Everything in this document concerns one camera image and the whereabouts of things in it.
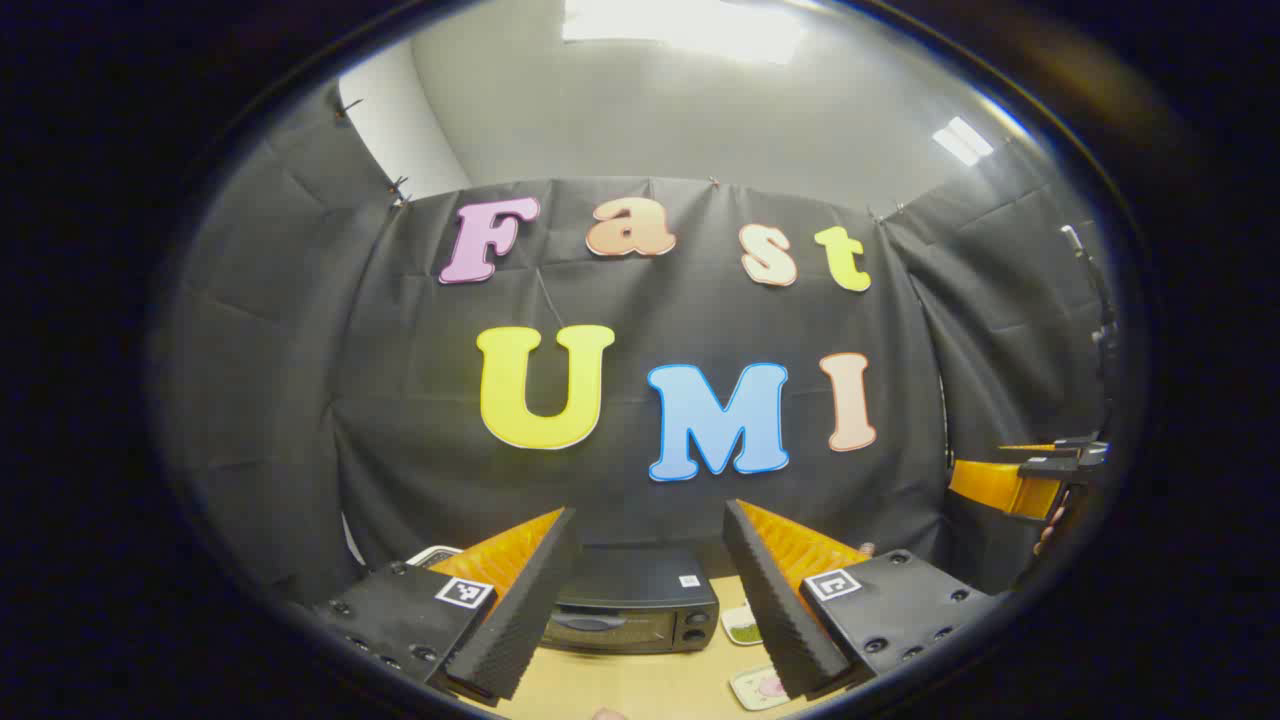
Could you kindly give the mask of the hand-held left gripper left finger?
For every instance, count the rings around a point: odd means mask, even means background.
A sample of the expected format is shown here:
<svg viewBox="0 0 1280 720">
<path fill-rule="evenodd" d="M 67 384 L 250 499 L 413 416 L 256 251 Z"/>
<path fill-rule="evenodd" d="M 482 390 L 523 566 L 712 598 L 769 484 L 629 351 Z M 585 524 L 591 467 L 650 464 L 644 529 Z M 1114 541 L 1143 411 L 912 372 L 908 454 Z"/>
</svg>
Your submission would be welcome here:
<svg viewBox="0 0 1280 720">
<path fill-rule="evenodd" d="M 372 666 L 495 705 L 513 698 L 580 550 L 561 507 L 433 565 L 390 562 L 314 612 Z"/>
</svg>

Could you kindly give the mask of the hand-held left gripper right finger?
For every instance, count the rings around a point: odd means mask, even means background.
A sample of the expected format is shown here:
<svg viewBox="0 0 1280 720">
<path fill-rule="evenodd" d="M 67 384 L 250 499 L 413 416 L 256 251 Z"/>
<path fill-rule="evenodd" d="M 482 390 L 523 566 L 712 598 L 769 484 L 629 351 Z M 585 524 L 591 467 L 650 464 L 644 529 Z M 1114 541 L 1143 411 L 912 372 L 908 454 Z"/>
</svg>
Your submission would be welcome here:
<svg viewBox="0 0 1280 720">
<path fill-rule="evenodd" d="M 740 498 L 722 537 L 790 697 L 893 674 L 1001 602 L 908 550 L 864 553 Z"/>
</svg>

